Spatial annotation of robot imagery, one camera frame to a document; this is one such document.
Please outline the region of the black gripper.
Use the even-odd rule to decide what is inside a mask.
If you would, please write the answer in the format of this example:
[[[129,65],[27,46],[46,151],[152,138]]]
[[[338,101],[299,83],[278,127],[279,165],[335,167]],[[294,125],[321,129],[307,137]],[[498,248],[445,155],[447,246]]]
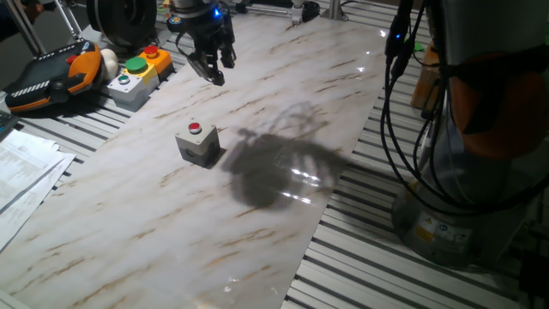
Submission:
[[[223,86],[225,78],[218,70],[217,61],[207,54],[220,52],[223,66],[234,68],[237,56],[232,47],[235,35],[230,10],[228,7],[213,7],[199,16],[186,19],[184,24],[195,47],[195,52],[187,57],[189,65],[206,81]]]

